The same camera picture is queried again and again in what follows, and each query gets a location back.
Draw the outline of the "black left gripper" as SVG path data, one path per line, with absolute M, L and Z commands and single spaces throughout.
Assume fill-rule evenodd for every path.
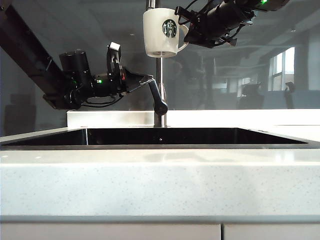
M 155 90 L 155 79 L 152 75 L 134 73 L 121 65 L 107 73 L 107 97 L 125 96 L 140 87 L 149 85 L 151 92 Z

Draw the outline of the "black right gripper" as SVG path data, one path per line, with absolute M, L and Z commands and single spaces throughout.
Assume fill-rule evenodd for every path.
M 200 11 L 188 8 L 177 6 L 174 10 L 179 25 L 190 23 L 183 41 L 206 48 L 235 46 L 236 35 L 254 18 L 254 11 L 236 0 L 223 0 L 215 7 L 208 2 Z

